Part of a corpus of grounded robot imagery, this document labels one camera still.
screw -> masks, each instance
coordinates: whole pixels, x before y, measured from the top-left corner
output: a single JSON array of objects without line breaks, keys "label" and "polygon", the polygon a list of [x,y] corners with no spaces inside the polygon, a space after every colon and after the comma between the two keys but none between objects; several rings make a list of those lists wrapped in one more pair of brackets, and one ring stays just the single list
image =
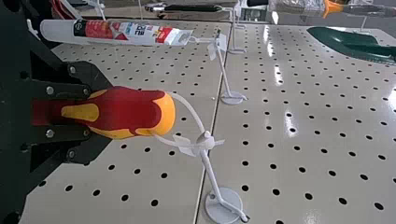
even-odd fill
[{"label": "screw", "polygon": [[73,159],[73,158],[76,156],[76,152],[75,152],[74,150],[70,150],[70,151],[67,153],[67,156],[68,156],[70,159]]},{"label": "screw", "polygon": [[46,132],[46,136],[48,138],[52,138],[53,135],[55,135],[55,132],[53,130],[51,130],[51,129],[48,129],[47,132]]},{"label": "screw", "polygon": [[53,94],[53,88],[51,86],[47,87],[47,94],[52,95]]},{"label": "screw", "polygon": [[70,66],[69,70],[70,70],[71,74],[75,74],[76,73],[76,68],[74,66]]},{"label": "screw", "polygon": [[22,153],[28,152],[28,148],[29,147],[26,144],[22,144],[21,145],[21,152]]},{"label": "screw", "polygon": [[84,94],[89,95],[90,91],[88,89],[84,89],[82,92],[84,92]]},{"label": "screw", "polygon": [[84,136],[88,136],[90,134],[90,130],[88,130],[88,129],[85,130],[83,134],[84,134]]}]

green plastic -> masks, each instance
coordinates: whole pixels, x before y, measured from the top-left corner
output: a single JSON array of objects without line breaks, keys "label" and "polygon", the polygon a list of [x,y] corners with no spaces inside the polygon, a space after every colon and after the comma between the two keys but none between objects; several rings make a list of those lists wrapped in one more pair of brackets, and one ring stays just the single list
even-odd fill
[{"label": "green plastic", "polygon": [[342,32],[326,27],[312,27],[307,31],[320,43],[346,56],[396,65],[396,47],[380,46],[371,35]]}]

orange object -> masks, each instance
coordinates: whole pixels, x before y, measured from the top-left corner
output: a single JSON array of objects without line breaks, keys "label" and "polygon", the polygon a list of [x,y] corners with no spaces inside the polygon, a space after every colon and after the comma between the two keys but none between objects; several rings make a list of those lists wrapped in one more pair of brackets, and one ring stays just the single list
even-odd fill
[{"label": "orange object", "polygon": [[336,4],[330,0],[324,0],[324,4],[326,9],[323,13],[323,18],[326,18],[330,13],[342,12],[344,10],[343,5]]},{"label": "orange object", "polygon": [[176,117],[175,104],[164,91],[113,87],[94,92],[86,101],[35,101],[34,125],[77,122],[112,139],[168,133]]}]

white pegboard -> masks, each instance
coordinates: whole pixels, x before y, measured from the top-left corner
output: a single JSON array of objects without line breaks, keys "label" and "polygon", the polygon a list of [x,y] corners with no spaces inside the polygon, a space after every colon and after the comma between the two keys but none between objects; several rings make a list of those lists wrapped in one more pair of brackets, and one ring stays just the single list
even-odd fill
[{"label": "white pegboard", "polygon": [[[151,23],[193,29],[197,37],[210,37],[219,28],[227,35],[230,29],[228,23]],[[220,69],[209,60],[206,45],[61,45],[53,51],[64,61],[94,63],[115,86],[177,92],[211,128]],[[196,137],[190,112],[176,104],[172,133]],[[88,166],[63,164],[51,174],[29,194],[21,223],[195,223],[202,175],[198,160],[154,138],[112,141]]]},{"label": "white pegboard", "polygon": [[[394,223],[396,66],[346,57],[306,28],[238,31],[247,54],[226,64],[249,100],[219,104],[218,182],[240,194],[251,224]],[[206,179],[203,200],[210,190]],[[212,223],[203,204],[197,223]]]}]

caulk tube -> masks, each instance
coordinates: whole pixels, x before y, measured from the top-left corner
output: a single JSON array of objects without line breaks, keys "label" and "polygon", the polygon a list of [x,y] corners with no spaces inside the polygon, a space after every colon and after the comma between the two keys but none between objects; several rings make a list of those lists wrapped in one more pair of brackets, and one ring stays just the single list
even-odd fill
[{"label": "caulk tube", "polygon": [[183,46],[188,43],[192,34],[192,30],[114,20],[43,20],[40,31],[50,41],[81,45],[102,43]]}]

